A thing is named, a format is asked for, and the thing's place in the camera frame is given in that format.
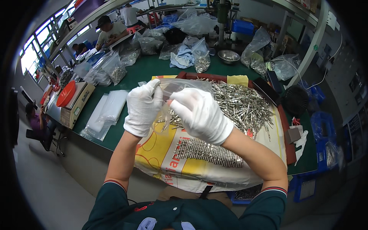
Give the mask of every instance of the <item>black cap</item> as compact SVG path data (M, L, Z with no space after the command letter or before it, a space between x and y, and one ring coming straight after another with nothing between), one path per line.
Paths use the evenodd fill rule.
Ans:
M98 19L96 29L99 29L106 23L111 23L111 20L107 15L104 15Z

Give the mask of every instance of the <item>black bag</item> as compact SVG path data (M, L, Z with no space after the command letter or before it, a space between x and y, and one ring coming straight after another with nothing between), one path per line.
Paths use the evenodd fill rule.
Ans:
M164 36L170 45L176 45L182 43L187 34L179 28L172 28L164 33Z

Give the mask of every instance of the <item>man in white shirt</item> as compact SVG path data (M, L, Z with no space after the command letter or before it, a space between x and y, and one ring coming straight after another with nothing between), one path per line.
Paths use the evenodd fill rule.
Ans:
M144 28L147 28L147 25L144 24L141 20L137 19L137 13L144 13L143 10L140 10L138 8L134 8L131 6L131 4L126 4L125 9L123 10L122 14L125 20L125 25L130 28L136 25L140 25Z
M127 27L123 23L111 23L110 18L106 15L98 19L96 29L101 29L96 44L97 51L99 51L103 45L108 47L119 39L129 35Z

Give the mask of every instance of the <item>digital scale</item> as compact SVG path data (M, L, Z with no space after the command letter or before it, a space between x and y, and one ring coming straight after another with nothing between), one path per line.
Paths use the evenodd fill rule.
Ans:
M78 82L75 84L74 96L60 111L60 122L62 125L73 129L81 110L94 90L95 86L87 82Z

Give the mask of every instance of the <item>white cable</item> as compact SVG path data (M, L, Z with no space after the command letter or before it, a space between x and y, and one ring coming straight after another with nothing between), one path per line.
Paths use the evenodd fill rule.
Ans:
M340 46L339 46L339 48L337 49L337 51L336 51L336 53L332 56L332 57L330 57L330 59L328 59L329 61L337 54L337 52L340 50L340 48L341 48L341 45L342 45L342 43L343 43L343 34L341 33L341 43L340 43ZM324 79L325 79L325 77L326 77L326 74L327 74L327 68L326 68L326 71L325 71L325 75L323 76L323 79L322 79L322 81L320 81L319 83L317 83L317 84L314 84L314 85L312 85L311 87L308 87L308 88L305 88L304 87L304 84L303 84L303 80L301 79L301 76L300 76L300 73L299 73L299 71L298 71L298 69L293 65L293 64L291 64L290 62L288 62L287 60L284 60L284 59L273 59L273 60L271 60L271 61L286 61L287 63L289 63L292 67L294 67L294 69L298 72L298 74L299 74L299 78L300 78L300 81L301 81L301 84L302 84L302 86L303 86L303 88L305 89L305 90L308 90L308 89L310 89L310 88L312 88L313 86L316 86L316 85L319 85L319 84L321 84L322 83L322 81L324 81Z

